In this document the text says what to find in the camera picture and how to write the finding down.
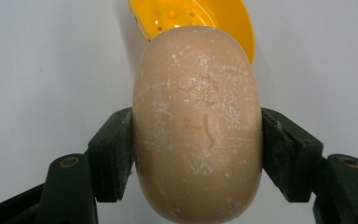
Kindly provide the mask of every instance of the beige soap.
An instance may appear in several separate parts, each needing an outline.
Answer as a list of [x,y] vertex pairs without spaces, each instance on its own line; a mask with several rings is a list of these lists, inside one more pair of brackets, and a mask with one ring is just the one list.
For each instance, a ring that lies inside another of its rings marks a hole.
[[151,41],[133,94],[143,193],[176,223],[221,223],[252,202],[262,169],[262,120],[251,65],[229,34],[209,27]]

